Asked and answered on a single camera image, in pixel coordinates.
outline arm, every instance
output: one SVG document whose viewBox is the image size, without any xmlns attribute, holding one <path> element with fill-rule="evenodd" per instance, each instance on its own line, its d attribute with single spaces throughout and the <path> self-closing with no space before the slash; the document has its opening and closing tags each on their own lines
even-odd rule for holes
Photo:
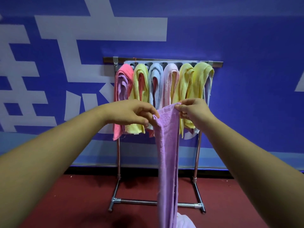
<svg viewBox="0 0 304 228">
<path fill-rule="evenodd" d="M 101 105 L 2 155 L 0 226 L 17 227 L 104 125 L 147 126 L 152 114 L 159 117 L 138 100 Z"/>
<path fill-rule="evenodd" d="M 202 99 L 177 105 L 215 151 L 270 227 L 304 227 L 304 175 L 219 121 Z"/>
</svg>

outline forearm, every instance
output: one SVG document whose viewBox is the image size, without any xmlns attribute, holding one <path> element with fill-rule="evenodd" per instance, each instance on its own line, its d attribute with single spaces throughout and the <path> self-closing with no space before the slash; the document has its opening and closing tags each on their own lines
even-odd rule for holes
<svg viewBox="0 0 304 228">
<path fill-rule="evenodd" d="M 94 108 L 2 155 L 1 227 L 18 226 L 105 123 Z"/>
<path fill-rule="evenodd" d="M 303 227 L 304 176 L 212 119 L 204 129 L 221 160 L 269 226 Z"/>
</svg>

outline red floor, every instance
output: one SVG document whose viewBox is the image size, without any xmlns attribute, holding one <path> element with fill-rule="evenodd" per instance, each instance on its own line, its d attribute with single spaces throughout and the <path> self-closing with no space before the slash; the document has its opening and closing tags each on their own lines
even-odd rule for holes
<svg viewBox="0 0 304 228">
<path fill-rule="evenodd" d="M 179 178 L 179 202 L 196 203 L 188 178 Z M 54 227 L 157 227 L 157 207 L 115 204 L 108 207 L 116 178 L 63 175 L 21 228 Z M 206 214 L 179 208 L 199 227 L 267 227 L 235 180 L 198 178 Z M 158 179 L 139 177 L 120 184 L 118 198 L 156 200 Z"/>
</svg>

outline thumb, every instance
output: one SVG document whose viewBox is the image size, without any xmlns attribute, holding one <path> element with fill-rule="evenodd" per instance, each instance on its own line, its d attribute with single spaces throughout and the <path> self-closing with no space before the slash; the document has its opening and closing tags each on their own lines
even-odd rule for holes
<svg viewBox="0 0 304 228">
<path fill-rule="evenodd" d="M 133 115 L 131 120 L 132 120 L 132 124 L 140 124 L 146 127 L 148 126 L 148 122 L 149 122 L 148 119 L 138 116 L 136 114 Z"/>
<path fill-rule="evenodd" d="M 181 104 L 176 104 L 175 109 L 177 109 L 180 112 L 188 112 L 188 106 L 187 105 L 181 105 Z"/>
</svg>

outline metal rack stand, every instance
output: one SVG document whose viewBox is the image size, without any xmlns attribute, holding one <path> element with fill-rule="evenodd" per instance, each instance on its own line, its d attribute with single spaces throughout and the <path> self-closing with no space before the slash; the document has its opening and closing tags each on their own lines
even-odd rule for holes
<svg viewBox="0 0 304 228">
<path fill-rule="evenodd" d="M 118 71 L 119 64 L 124 63 L 125 61 L 179 61 L 179 60 L 166 60 L 166 59 L 141 59 L 141 58 L 118 58 L 118 57 L 104 57 L 103 58 L 104 63 L 113 63 L 114 64 L 114 70 L 115 73 Z M 206 63 L 212 64 L 212 67 L 222 67 L 223 62 L 208 62 L 204 61 Z M 198 144 L 197 144 L 197 149 L 196 149 L 196 162 L 195 162 L 195 167 L 194 167 L 194 175 L 192 178 L 192 183 L 193 183 L 193 188 L 196 193 L 196 197 L 198 200 L 198 203 L 178 203 L 177 206 L 179 207 L 188 207 L 188 208 L 196 208 L 200 209 L 201 213 L 206 213 L 205 206 L 203 204 L 201 195 L 199 193 L 199 189 L 196 184 L 196 179 L 197 179 L 197 169 L 199 165 L 199 152 L 200 152 L 200 144 L 201 144 L 201 137 L 202 134 L 199 132 L 199 137 L 198 137 Z M 119 199 L 116 198 L 116 192 L 118 190 L 118 186 L 121 180 L 121 175 L 120 175 L 120 139 L 118 138 L 117 140 L 117 184 L 111 199 L 111 203 L 109 206 L 108 211 L 112 212 L 113 211 L 113 206 L 115 203 L 124 203 L 124 204 L 137 204 L 137 205 L 150 205 L 150 206 L 156 206 L 157 201 L 145 201 L 145 200 L 136 200 L 136 199 Z"/>
</svg>

